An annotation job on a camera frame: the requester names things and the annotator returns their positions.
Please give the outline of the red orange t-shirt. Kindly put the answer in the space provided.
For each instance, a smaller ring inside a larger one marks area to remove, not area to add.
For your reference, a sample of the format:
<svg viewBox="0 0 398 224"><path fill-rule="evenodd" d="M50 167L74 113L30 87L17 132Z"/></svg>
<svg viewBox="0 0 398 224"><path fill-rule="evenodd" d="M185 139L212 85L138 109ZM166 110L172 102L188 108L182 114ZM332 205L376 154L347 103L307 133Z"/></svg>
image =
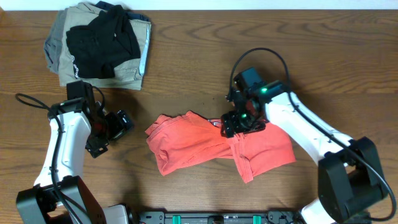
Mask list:
<svg viewBox="0 0 398 224"><path fill-rule="evenodd" d="M212 159L232 159L244 183L269 170L296 161L288 134L269 123L265 130L221 134L221 121L192 111L170 117L160 115L145 131L162 175Z"/></svg>

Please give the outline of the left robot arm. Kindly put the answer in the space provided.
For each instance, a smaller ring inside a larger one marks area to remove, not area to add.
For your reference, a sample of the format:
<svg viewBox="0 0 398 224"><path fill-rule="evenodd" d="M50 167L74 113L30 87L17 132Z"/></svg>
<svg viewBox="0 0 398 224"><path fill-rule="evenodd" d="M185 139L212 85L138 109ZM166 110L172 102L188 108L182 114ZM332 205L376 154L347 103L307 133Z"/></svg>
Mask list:
<svg viewBox="0 0 398 224"><path fill-rule="evenodd" d="M123 110L105 114L104 103L79 96L53 106L22 93L16 99L44 109L50 142L32 188L20 191L16 207L24 223L133 223L124 204L103 208L83 181L85 153L97 158L133 127Z"/></svg>

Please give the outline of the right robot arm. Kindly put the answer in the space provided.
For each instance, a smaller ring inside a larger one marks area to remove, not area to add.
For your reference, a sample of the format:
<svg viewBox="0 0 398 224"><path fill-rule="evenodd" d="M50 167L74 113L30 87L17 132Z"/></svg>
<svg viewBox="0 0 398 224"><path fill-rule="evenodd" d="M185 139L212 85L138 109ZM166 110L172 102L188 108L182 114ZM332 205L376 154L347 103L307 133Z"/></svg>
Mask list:
<svg viewBox="0 0 398 224"><path fill-rule="evenodd" d="M279 81L235 84L226 96L235 109L221 118L227 137L257 133L270 122L298 143L318 167L318 197L298 212L294 223L372 223L377 218L366 209L386 197L391 199L392 211L381 220L394 217L395 195L369 138L355 140L332 128Z"/></svg>

